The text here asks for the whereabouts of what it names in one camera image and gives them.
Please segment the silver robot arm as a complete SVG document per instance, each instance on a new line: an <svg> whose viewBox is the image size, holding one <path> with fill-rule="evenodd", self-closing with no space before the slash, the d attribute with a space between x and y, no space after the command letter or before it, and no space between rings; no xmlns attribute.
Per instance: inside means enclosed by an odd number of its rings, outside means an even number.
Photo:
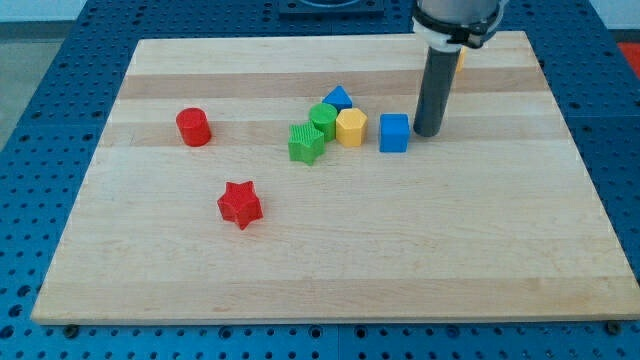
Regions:
<svg viewBox="0 0 640 360"><path fill-rule="evenodd" d="M496 33L508 0L416 0L413 31L431 49L481 48Z"/></svg>

